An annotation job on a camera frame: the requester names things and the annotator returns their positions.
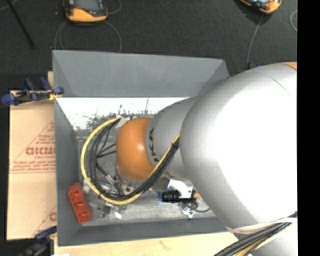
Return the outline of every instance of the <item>red object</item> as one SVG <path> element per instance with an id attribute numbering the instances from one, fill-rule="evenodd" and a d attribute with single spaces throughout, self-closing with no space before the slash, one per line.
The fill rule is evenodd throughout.
<path id="1" fill-rule="evenodd" d="M 79 182 L 69 187 L 68 197 L 80 224 L 90 221 L 91 209 L 84 190 Z"/>

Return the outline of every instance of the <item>cardboard sheet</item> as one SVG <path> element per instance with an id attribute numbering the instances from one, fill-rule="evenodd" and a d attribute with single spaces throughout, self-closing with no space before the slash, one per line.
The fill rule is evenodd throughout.
<path id="1" fill-rule="evenodd" d="M 10 107 L 7 240 L 57 224 L 54 102 Z"/>

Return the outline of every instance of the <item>black carpet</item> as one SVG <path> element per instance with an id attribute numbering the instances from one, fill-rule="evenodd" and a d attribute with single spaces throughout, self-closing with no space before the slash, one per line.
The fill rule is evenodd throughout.
<path id="1" fill-rule="evenodd" d="M 226 61 L 231 76 L 247 69 L 248 48 L 261 13 L 238 0 L 122 0 L 120 12 L 108 22 L 122 38 L 123 53 L 217 58 Z M 109 11 L 118 0 L 107 0 Z M 15 16 L 0 0 L 0 96 L 20 88 L 27 76 L 37 80 L 52 69 L 52 49 L 61 49 L 58 27 L 66 20 L 62 0 L 17 0 L 14 7 L 36 49 Z M 263 15 L 250 51 L 249 62 L 267 65 L 297 61 L 297 32 L 290 23 L 295 0 L 283 0 L 272 15 Z M 297 26 L 298 14 L 292 16 Z M 65 49 L 117 52 L 119 39 L 106 24 L 78 27 L 67 23 L 61 32 Z M 31 241 L 5 241 L 8 189 L 8 110 L 0 109 L 0 255 L 20 252 Z"/>

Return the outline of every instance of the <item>orange device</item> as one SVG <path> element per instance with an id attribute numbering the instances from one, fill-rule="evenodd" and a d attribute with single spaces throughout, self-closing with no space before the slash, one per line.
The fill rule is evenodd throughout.
<path id="1" fill-rule="evenodd" d="M 80 24 L 92 24 L 104 21 L 108 8 L 104 0 L 63 0 L 66 17 Z"/>
<path id="2" fill-rule="evenodd" d="M 84 190 L 79 182 L 69 187 L 68 197 L 80 224 L 91 220 L 91 209 Z"/>
<path id="3" fill-rule="evenodd" d="M 282 0 L 240 0 L 247 6 L 258 9 L 265 14 L 271 14 L 277 10 Z"/>

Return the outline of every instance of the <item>yellow cable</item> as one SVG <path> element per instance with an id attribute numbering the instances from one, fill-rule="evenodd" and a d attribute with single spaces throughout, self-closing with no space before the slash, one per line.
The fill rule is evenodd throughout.
<path id="1" fill-rule="evenodd" d="M 201 198 L 201 195 L 198 192 L 196 192 L 193 194 L 193 198 Z"/>
<path id="2" fill-rule="evenodd" d="M 93 185 L 90 181 L 90 179 L 87 176 L 87 172 L 86 172 L 86 168 L 85 168 L 85 155 L 86 155 L 86 151 L 88 148 L 88 145 L 90 143 L 90 141 L 92 140 L 92 138 L 99 132 L 101 131 L 103 128 L 105 128 L 106 126 L 113 124 L 114 122 L 118 121 L 119 119 L 121 119 L 121 117 L 116 117 L 113 119 L 110 119 L 106 122 L 104 122 L 103 124 L 99 125 L 96 129 L 94 129 L 94 131 L 89 135 L 89 137 L 86 139 L 82 151 L 81 151 L 81 158 L 80 158 L 80 166 L 81 166 L 81 172 L 83 175 L 83 178 L 85 179 L 85 181 L 88 183 L 89 187 L 97 194 L 99 195 L 101 198 L 103 198 L 104 200 L 106 200 L 109 203 L 115 204 L 115 205 L 124 205 L 124 204 L 129 204 L 131 202 L 133 202 L 134 200 L 136 200 L 138 197 L 140 197 L 142 195 L 141 193 L 138 193 L 128 199 L 125 200 L 114 200 L 114 199 L 110 199 L 108 197 L 106 197 L 105 195 L 103 195 L 97 188 L 95 185 Z M 178 134 L 174 141 L 173 144 L 179 139 L 180 134 Z M 164 161 L 165 157 L 167 156 L 167 154 L 170 152 L 172 148 L 172 145 L 167 149 L 167 151 L 165 152 L 165 154 L 163 155 L 163 157 L 161 158 L 161 160 L 158 162 L 158 164 L 156 165 L 156 167 L 153 169 L 152 173 L 150 174 L 150 176 L 157 170 L 157 168 L 159 167 L 159 165 Z"/>
<path id="3" fill-rule="evenodd" d="M 280 230 L 279 232 L 275 233 L 272 236 L 266 235 L 262 238 L 260 238 L 259 240 L 249 244 L 246 248 L 244 248 L 243 250 L 239 251 L 237 254 L 235 254 L 234 256 L 244 256 L 246 255 L 252 248 L 254 248 L 254 250 L 264 246 L 265 244 L 271 242 L 273 239 L 277 238 L 278 236 L 282 235 L 284 230 L 287 229 L 290 225 L 286 226 L 284 229 Z"/>

